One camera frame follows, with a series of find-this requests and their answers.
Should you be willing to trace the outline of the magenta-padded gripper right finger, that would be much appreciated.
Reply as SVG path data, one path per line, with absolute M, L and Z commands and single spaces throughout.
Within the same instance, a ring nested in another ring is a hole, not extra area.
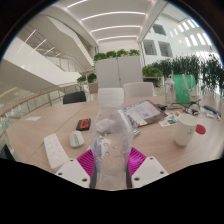
M 131 149 L 126 175 L 128 189 L 143 187 L 167 175 L 168 172 L 154 156 L 146 157 L 137 149 Z

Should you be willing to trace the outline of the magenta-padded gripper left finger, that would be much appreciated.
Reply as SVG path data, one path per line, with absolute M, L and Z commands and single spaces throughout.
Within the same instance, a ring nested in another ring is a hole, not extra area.
M 70 158 L 56 175 L 84 188 L 96 187 L 97 172 L 91 150 L 87 150 L 77 159 Z

